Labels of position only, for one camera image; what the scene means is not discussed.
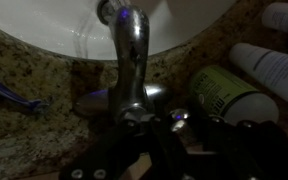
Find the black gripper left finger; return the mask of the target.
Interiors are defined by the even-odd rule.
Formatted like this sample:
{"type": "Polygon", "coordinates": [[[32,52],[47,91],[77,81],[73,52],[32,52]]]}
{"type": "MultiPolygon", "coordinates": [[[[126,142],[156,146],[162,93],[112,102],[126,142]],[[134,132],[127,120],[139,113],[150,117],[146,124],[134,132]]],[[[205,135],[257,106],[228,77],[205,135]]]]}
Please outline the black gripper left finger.
{"type": "Polygon", "coordinates": [[[65,165],[58,180],[118,180],[149,149],[139,125],[120,124],[65,165]]]}

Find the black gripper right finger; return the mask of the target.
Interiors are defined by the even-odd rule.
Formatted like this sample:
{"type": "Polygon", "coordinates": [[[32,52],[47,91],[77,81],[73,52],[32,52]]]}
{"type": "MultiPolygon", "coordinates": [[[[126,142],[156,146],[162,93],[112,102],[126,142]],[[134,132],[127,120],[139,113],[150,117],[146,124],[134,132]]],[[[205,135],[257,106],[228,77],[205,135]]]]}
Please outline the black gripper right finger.
{"type": "Polygon", "coordinates": [[[152,133],[157,140],[157,150],[150,168],[150,180],[198,180],[188,165],[188,154],[178,136],[165,119],[153,116],[152,133]]]}

